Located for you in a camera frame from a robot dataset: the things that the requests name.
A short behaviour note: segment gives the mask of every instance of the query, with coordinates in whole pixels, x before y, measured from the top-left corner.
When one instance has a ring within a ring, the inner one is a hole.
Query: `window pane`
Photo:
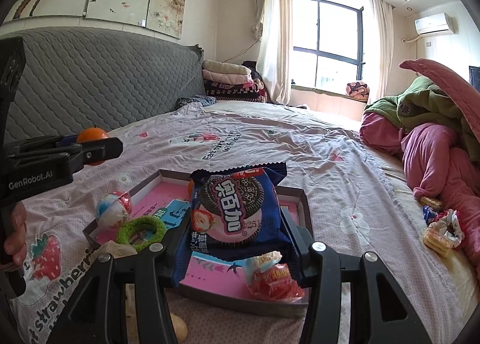
[[[317,49],[318,5],[311,0],[293,0],[293,45]]]
[[[315,87],[315,70],[317,56],[315,54],[294,51],[290,60],[290,78],[297,85]]]
[[[320,51],[357,59],[357,12],[320,3]]]
[[[318,57],[317,88],[345,94],[347,83],[357,80],[357,65]]]

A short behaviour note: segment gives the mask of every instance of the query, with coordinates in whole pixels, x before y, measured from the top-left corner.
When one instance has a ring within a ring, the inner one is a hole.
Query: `silver bolt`
[[[102,253],[100,256],[97,257],[97,260],[100,263],[106,263],[110,260],[110,253]]]
[[[317,252],[323,252],[327,246],[323,242],[314,242],[311,244],[311,248]]]
[[[159,242],[152,243],[148,249],[150,249],[151,252],[160,252],[163,249],[163,245]]]
[[[373,252],[367,252],[367,253],[365,253],[365,258],[366,258],[369,262],[374,263],[375,261],[377,261],[378,256],[377,256],[375,253],[373,253]]]

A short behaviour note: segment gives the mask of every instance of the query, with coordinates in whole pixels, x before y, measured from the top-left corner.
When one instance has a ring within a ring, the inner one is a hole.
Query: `bed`
[[[46,341],[90,265],[82,229],[105,193],[127,190],[157,169],[191,172],[266,161],[286,161],[289,175],[282,184],[305,190],[316,240],[342,253],[377,252],[432,342],[450,344],[458,336],[480,300],[473,269],[461,252],[441,260],[423,245],[421,207],[401,162],[363,145],[355,125],[317,112],[235,101],[169,112],[176,98],[204,93],[199,47],[105,29],[17,34],[25,39],[27,68],[7,137],[78,133],[95,124],[124,142],[120,158],[86,167],[74,183],[25,201],[28,288],[11,303],[24,342]],[[186,144],[182,138],[192,133],[214,134],[223,143]],[[61,265],[39,274],[32,251],[45,240],[58,245]],[[345,285],[342,343],[349,336],[349,304]],[[175,293],[169,293],[169,307],[187,323],[187,342],[295,343],[303,325],[302,319],[238,314]]]

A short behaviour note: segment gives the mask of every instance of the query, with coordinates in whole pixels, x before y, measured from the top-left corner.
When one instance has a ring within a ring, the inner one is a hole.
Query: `person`
[[[22,265],[27,255],[25,243],[27,233],[27,212],[22,202],[17,203],[11,212],[11,223],[15,231],[7,237],[3,244],[5,252],[12,256],[15,265]]]

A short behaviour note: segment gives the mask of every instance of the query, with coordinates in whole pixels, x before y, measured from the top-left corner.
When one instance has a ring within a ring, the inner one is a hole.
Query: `blue patterned cloth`
[[[184,105],[190,104],[191,102],[201,102],[204,107],[215,104],[217,99],[211,96],[202,96],[202,95],[195,95],[193,97],[179,97],[177,100],[177,105],[175,107],[175,111],[177,109],[182,108]]]

